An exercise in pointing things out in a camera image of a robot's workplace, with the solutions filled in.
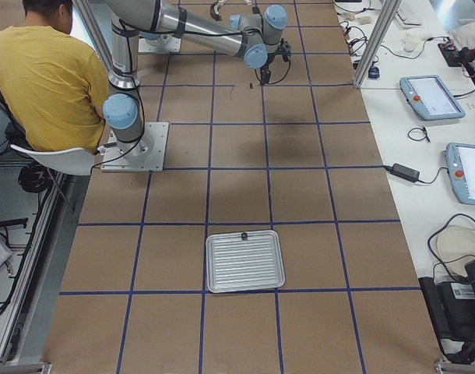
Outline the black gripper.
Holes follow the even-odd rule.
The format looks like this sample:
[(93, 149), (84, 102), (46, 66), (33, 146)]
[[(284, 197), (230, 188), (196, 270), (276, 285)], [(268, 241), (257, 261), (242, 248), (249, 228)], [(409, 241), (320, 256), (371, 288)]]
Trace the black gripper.
[(271, 71), (268, 65), (264, 65), (259, 70), (259, 82), (260, 83), (269, 83), (271, 77)]

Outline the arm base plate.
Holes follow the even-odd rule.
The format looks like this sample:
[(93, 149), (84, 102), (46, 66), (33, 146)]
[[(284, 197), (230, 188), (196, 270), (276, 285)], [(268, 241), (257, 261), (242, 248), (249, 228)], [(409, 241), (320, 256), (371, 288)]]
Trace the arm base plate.
[(102, 172), (162, 171), (168, 132), (168, 122), (146, 122), (143, 137), (129, 152), (135, 143), (128, 145), (119, 142), (116, 134), (111, 130), (108, 142), (115, 145), (106, 147), (101, 153), (103, 162), (100, 169)]
[(181, 40), (168, 34), (139, 34), (139, 48), (141, 55), (179, 54)]

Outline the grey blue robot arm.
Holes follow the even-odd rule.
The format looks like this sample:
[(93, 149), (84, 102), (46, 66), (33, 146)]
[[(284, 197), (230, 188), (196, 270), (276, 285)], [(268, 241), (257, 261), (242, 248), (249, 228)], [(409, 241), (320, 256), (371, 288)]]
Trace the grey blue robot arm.
[(109, 1), (107, 5), (112, 11), (112, 67), (108, 72), (112, 91), (103, 112), (123, 157), (137, 157), (153, 149), (138, 92), (140, 37), (187, 39), (240, 58), (259, 74), (261, 85), (269, 84), (269, 66), (276, 57), (290, 62), (290, 45), (283, 39), (287, 12), (280, 5), (233, 15), (227, 26), (164, 1)]

